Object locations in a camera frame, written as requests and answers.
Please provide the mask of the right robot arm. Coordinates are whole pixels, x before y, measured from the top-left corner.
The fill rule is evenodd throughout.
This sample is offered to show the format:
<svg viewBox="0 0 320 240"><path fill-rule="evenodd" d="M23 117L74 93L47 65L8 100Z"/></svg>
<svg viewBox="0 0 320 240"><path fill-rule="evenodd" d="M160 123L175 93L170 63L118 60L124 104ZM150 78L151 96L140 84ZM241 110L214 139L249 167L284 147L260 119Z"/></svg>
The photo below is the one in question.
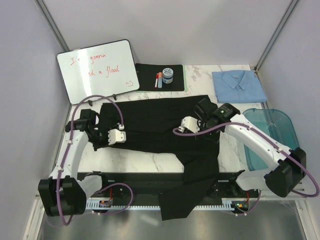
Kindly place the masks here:
<svg viewBox="0 0 320 240"><path fill-rule="evenodd" d="M243 171L229 184L235 197L253 189L268 189L285 198L305 177L307 155L300 147L291 149L274 140L253 125L240 111L229 103L217 107L204 98L197 103L195 114L200 121L200 131L218 125L220 131L241 141L267 165L266 169Z"/></svg>

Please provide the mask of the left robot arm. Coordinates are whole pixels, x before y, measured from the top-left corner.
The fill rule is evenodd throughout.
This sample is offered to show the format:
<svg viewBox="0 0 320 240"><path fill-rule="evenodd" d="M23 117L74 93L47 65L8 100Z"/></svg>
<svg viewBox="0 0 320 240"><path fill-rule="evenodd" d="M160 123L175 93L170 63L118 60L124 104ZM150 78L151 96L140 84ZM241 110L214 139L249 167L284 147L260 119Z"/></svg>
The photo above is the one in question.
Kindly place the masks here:
<svg viewBox="0 0 320 240"><path fill-rule="evenodd" d="M88 143L96 144L104 135L96 129L99 114L91 109L80 111L80 118L65 126L67 139L55 167L47 179L41 179L38 192L49 217L81 215L85 212L87 200L94 194L106 196L110 185L100 172L92 172L78 179L78 169L84 149Z"/></svg>

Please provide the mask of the black long sleeve shirt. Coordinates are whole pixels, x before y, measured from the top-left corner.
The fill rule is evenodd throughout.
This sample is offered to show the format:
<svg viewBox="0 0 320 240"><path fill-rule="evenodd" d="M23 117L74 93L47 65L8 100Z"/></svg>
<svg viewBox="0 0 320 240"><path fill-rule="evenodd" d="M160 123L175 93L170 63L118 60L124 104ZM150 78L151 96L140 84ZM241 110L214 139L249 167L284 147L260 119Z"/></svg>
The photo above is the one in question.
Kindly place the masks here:
<svg viewBox="0 0 320 240"><path fill-rule="evenodd" d="M220 135L213 140L202 136L177 136L173 129L184 117L196 118L195 106L209 102L208 95L181 98L158 98L104 103L99 126L109 129L124 118L126 141L114 148L147 153L174 154L184 166L183 185L158 195L162 220L186 218L206 196L219 175Z"/></svg>

